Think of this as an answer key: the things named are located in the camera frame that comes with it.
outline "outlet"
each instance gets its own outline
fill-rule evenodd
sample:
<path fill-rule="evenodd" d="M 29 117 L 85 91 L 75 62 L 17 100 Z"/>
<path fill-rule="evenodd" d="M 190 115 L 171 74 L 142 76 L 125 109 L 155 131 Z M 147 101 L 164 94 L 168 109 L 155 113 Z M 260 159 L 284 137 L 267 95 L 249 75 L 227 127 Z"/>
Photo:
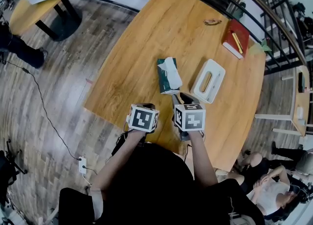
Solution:
<path fill-rule="evenodd" d="M 85 175 L 87 170 L 83 166 L 87 167 L 87 159 L 85 157 L 79 157 L 79 159 L 81 159 L 78 163 L 79 173 Z"/>

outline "metal railing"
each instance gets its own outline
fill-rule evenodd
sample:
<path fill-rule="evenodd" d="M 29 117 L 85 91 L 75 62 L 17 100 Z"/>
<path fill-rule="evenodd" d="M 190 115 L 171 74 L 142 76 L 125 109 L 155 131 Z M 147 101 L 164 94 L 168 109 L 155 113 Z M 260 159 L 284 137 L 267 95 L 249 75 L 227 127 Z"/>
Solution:
<path fill-rule="evenodd" d="M 235 7 L 251 18 L 264 32 L 264 37 L 268 40 L 268 45 L 271 48 L 270 51 L 266 51 L 268 58 L 265 65 L 265 75 L 286 70 L 292 67 L 298 67 L 300 65 L 306 65 L 302 36 L 288 0 L 272 0 L 272 2 L 269 0 L 252 0 L 263 11 L 261 14 L 261 17 L 264 19 L 263 23 L 259 22 L 247 9 L 245 9 L 240 4 L 240 1 L 238 0 L 202 1 L 209 4 L 230 19 L 235 18 L 232 13 Z M 288 30 L 287 19 L 285 17 L 284 9 L 282 8 L 283 5 L 287 7 L 289 17 L 292 19 L 292 24 L 296 33 L 296 39 L 290 34 L 290 31 Z M 278 17 L 277 7 L 281 8 L 284 19 L 283 21 L 280 17 Z M 262 43 L 262 40 L 259 40 L 256 37 L 252 29 L 246 29 L 249 31 L 251 37 L 256 42 L 260 44 Z"/>

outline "red book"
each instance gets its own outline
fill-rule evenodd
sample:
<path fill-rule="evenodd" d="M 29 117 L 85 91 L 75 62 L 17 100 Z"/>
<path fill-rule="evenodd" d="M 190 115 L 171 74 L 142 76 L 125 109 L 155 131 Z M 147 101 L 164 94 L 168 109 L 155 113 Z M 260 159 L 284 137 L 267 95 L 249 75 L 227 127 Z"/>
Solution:
<path fill-rule="evenodd" d="M 223 46 L 238 59 L 245 57 L 249 42 L 249 32 L 237 20 L 232 19 L 227 26 L 223 38 Z"/>

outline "green tissue box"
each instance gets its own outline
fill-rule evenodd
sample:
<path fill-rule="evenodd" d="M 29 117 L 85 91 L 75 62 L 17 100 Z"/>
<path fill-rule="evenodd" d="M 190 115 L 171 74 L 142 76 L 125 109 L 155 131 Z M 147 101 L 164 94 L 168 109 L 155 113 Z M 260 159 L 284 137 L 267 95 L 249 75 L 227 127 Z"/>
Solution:
<path fill-rule="evenodd" d="M 165 59 L 158 59 L 157 65 L 163 64 Z M 177 68 L 176 59 L 173 58 L 173 62 L 175 67 Z M 177 89 L 171 89 L 170 84 L 167 79 L 167 72 L 165 70 L 162 70 L 159 66 L 157 66 L 157 72 L 158 72 L 158 84 L 160 87 L 160 93 L 161 94 L 177 94 L 179 93 L 179 88 Z"/>

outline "black and white cube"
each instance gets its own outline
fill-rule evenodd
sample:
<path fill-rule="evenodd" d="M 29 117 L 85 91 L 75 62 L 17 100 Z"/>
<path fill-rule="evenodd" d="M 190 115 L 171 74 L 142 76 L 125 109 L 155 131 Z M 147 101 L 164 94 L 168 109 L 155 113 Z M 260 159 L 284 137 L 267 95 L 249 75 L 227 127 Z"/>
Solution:
<path fill-rule="evenodd" d="M 157 128 L 158 116 L 159 110 L 132 104 L 126 121 L 129 128 L 150 133 Z"/>
<path fill-rule="evenodd" d="M 177 104 L 174 106 L 175 124 L 182 131 L 204 130 L 204 104 Z"/>

